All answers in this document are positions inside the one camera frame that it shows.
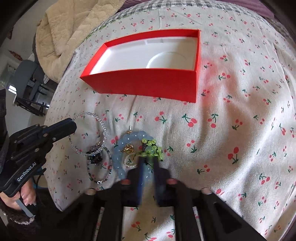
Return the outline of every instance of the fluffy blanket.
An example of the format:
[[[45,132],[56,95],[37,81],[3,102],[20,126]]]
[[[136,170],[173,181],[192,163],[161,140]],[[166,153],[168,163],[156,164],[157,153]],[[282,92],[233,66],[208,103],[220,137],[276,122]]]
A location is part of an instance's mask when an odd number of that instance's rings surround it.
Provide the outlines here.
[[[60,82],[75,49],[124,0],[59,0],[49,7],[36,33],[36,52],[45,74]]]

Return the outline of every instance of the clear crystal bracelet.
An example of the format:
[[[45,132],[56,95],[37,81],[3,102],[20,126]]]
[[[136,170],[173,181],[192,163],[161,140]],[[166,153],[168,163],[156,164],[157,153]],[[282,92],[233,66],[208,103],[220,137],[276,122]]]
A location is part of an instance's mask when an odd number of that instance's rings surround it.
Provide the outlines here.
[[[99,117],[97,117],[94,113],[91,113],[91,112],[82,112],[82,113],[76,115],[72,120],[75,121],[79,116],[83,116],[83,115],[90,115],[92,117],[95,117],[97,119],[97,121],[99,121],[99,123],[101,124],[101,126],[102,126],[102,128],[104,130],[103,131],[103,141],[102,141],[102,143],[99,142],[95,146],[93,146],[92,148],[94,149],[94,151],[84,153],[84,152],[81,152],[77,147],[75,147],[72,144],[71,135],[69,135],[69,141],[70,141],[71,147],[74,149],[74,151],[76,153],[84,155],[84,156],[94,156],[94,155],[100,153],[103,150],[104,146],[105,146],[105,143],[106,143],[106,140],[107,140],[106,127],[105,127],[103,121]]]

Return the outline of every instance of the chair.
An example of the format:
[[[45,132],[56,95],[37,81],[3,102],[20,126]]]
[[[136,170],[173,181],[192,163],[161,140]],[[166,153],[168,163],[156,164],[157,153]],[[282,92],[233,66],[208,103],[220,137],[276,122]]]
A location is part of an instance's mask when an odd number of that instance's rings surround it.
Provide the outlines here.
[[[48,106],[44,105],[44,103],[41,104],[34,101],[34,97],[37,93],[45,95],[44,93],[39,91],[39,87],[48,90],[47,88],[42,86],[43,76],[44,72],[40,65],[28,59],[23,60],[16,69],[15,75],[12,80],[12,84],[17,89],[17,95],[14,100],[14,104],[24,108],[34,115],[44,116],[45,114],[43,113],[43,110],[44,108],[48,108]],[[33,87],[31,87],[31,93],[28,94],[27,90],[28,88],[30,88],[30,86],[28,86],[30,80],[35,80],[35,82]],[[40,108],[36,109],[31,106],[31,104],[36,104],[40,106]]]

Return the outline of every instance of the light blue bead bracelet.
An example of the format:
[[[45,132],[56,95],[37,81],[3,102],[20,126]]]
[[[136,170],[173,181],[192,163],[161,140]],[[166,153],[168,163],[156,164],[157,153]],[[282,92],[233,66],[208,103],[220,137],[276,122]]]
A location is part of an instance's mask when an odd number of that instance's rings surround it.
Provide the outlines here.
[[[120,179],[124,179],[126,177],[126,172],[122,168],[121,160],[122,160],[122,150],[126,147],[127,144],[131,143],[132,141],[136,140],[142,140],[143,138],[146,138],[148,140],[152,140],[153,137],[149,136],[144,131],[127,131],[127,134],[125,134],[121,139],[118,140],[117,146],[113,149],[113,155],[112,155],[112,165],[113,168],[117,171],[118,177]]]

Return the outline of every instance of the hand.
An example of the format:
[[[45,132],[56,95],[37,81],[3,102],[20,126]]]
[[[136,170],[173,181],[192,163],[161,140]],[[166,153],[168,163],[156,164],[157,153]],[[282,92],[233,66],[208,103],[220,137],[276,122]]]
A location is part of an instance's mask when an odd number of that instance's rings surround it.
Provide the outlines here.
[[[0,198],[5,203],[6,206],[13,208],[15,210],[21,210],[19,205],[15,202],[17,199],[20,198],[20,193],[22,195],[22,198],[24,200],[24,204],[32,205],[36,200],[36,192],[33,188],[33,182],[32,179],[28,180],[21,188],[20,192],[17,192],[17,194],[14,195],[14,197],[8,197],[4,192],[0,193]]]

